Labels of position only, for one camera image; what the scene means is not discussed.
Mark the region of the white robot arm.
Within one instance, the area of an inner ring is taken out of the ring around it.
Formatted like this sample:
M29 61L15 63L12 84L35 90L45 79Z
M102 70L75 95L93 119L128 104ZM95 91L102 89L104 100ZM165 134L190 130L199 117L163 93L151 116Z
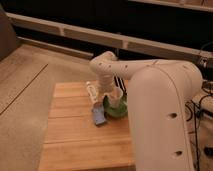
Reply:
M128 81L127 108L136 171L195 171L185 104L202 87L198 67L183 60L119 61L107 51L90 61L99 90Z

